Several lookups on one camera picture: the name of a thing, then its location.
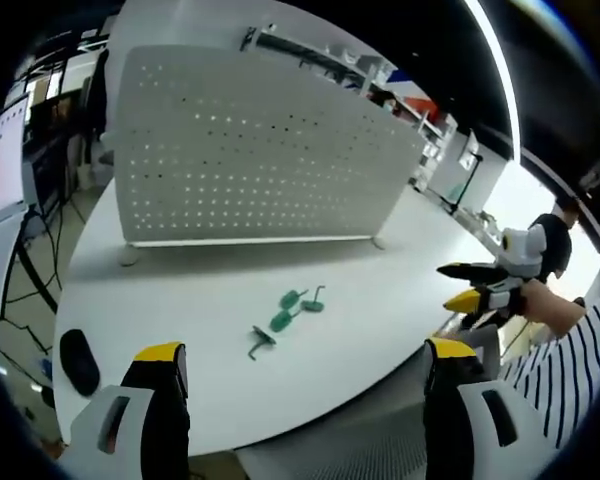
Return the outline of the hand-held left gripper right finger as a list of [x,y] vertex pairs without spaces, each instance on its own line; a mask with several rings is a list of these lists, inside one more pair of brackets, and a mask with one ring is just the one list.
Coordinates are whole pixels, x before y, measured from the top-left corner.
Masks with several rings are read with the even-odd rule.
[[535,479],[557,456],[539,413],[467,344],[424,344],[427,479]]

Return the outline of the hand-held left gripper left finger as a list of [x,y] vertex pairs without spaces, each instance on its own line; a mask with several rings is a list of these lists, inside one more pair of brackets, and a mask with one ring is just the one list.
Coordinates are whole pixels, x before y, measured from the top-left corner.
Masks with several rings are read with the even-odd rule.
[[189,430],[185,345],[151,346],[75,417],[59,465],[71,479],[187,479]]

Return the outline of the person's right hand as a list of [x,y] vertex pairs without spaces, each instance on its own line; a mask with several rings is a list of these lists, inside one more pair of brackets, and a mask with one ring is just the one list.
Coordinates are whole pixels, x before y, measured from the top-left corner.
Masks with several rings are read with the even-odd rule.
[[535,279],[522,285],[521,295],[523,317],[545,325],[557,338],[565,336],[586,314],[584,307],[554,294]]

